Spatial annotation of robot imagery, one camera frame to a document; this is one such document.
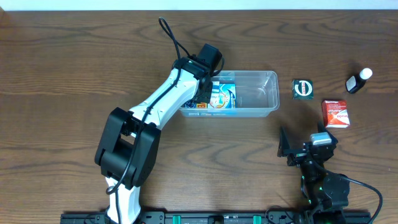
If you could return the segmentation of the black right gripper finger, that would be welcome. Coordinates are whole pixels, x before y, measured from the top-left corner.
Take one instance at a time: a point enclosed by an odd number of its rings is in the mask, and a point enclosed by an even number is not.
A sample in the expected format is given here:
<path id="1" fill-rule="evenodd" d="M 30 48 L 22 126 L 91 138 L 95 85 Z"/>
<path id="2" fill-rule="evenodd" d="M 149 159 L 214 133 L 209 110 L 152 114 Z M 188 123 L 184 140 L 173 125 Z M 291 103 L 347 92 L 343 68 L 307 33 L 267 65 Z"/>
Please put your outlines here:
<path id="1" fill-rule="evenodd" d="M 327 133 L 329 137 L 332 137 L 333 135 L 326 129 L 326 127 L 323 125 L 321 121 L 317 123 L 317 129 L 318 133 Z"/>
<path id="2" fill-rule="evenodd" d="M 290 154 L 290 144 L 283 127 L 280 128 L 279 132 L 279 147 L 277 151 L 278 157 L 287 157 Z"/>

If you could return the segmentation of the white Panadol caplets box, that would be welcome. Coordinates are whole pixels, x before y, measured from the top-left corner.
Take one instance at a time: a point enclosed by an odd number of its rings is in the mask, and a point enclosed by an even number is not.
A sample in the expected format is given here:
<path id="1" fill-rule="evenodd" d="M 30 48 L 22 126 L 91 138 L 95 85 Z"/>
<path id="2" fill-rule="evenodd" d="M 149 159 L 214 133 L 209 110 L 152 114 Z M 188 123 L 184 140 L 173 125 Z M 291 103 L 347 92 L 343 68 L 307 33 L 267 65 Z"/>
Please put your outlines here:
<path id="1" fill-rule="evenodd" d="M 211 89 L 211 97 L 215 98 L 219 96 L 220 88 L 219 88 L 220 83 L 218 81 L 212 81 L 212 89 Z"/>

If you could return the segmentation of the blue fever patch box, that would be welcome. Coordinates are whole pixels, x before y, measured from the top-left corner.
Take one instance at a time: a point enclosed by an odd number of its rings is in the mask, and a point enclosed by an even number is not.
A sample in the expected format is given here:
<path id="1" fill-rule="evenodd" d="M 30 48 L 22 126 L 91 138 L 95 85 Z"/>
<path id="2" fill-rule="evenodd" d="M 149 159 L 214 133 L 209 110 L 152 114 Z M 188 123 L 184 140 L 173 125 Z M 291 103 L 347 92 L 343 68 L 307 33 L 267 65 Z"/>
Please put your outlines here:
<path id="1" fill-rule="evenodd" d="M 210 97 L 209 103 L 197 103 L 192 100 L 182 105 L 182 108 L 199 108 L 199 109 L 231 109 L 235 108 L 236 102 L 236 85 L 234 83 L 220 83 L 219 96 Z"/>

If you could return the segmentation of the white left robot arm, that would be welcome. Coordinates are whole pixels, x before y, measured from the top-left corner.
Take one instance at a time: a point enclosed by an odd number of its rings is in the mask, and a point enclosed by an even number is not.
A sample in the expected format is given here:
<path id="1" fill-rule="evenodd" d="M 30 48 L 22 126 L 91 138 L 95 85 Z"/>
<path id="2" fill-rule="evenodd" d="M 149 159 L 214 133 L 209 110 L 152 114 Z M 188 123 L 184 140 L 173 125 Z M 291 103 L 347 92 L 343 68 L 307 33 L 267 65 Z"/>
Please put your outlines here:
<path id="1" fill-rule="evenodd" d="M 205 44 L 198 55 L 177 59 L 166 81 L 142 103 L 109 114 L 95 154 L 108 183 L 105 223 L 137 220 L 140 187 L 154 167 L 162 128 L 184 103 L 210 102 L 211 79 L 223 64 L 222 53 Z"/>

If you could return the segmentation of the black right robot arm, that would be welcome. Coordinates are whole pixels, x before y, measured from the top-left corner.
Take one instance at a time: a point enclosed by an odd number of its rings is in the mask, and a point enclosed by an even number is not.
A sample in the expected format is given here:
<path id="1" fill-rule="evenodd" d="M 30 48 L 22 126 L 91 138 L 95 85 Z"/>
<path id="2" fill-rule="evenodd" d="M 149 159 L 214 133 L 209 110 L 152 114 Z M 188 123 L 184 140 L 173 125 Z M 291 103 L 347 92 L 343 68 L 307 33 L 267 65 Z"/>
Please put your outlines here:
<path id="1" fill-rule="evenodd" d="M 343 207 L 348 205 L 349 182 L 339 174 L 327 173 L 324 163 L 333 157 L 338 140 L 318 123 L 318 132 L 294 149 L 284 128 L 280 128 L 278 157 L 301 170 L 301 192 L 309 206 L 293 216 L 294 223 L 345 223 Z"/>

